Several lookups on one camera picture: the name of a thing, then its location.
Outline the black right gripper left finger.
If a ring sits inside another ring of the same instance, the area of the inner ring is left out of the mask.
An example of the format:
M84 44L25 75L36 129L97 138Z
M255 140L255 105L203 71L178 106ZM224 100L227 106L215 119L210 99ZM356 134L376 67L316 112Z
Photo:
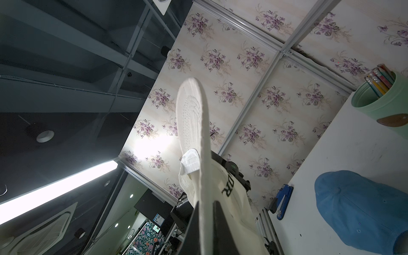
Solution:
M199 203L196 204L178 255L200 255Z

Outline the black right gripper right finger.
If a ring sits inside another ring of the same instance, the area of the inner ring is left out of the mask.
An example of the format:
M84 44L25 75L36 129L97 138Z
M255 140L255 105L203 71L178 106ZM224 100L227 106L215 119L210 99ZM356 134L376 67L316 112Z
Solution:
M239 255L238 249L230 232L221 203L213 203L214 234L213 234L213 254L214 255Z

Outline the light blue baseball cap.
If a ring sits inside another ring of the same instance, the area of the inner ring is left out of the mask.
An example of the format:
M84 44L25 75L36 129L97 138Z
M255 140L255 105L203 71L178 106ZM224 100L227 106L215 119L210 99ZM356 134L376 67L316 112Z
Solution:
M317 209L343 243L381 255L408 253L408 195L351 171L314 183Z

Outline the beige baseball cap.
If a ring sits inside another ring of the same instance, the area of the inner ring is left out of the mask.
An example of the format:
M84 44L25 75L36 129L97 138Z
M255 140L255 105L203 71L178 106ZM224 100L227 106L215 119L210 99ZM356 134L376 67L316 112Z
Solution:
M207 97L195 78L182 82L176 99L180 141L179 182L195 208L199 203L200 254L213 255L213 203L221 203L239 255L266 255L245 188L211 158Z

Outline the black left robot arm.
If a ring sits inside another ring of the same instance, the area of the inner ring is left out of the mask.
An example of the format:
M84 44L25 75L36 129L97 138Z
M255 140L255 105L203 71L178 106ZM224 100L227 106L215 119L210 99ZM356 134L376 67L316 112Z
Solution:
M232 174L232 176L235 177L245 188L246 192L251 190L250 181L244 179L244 175L239 171L238 166L234 162L224 159L215 152L211 152L211 158L224 167L228 174ZM176 206L174 206L170 212L174 223L181 233L185 233L187 231L192 213L193 207L188 201L187 194L182 192L178 197Z

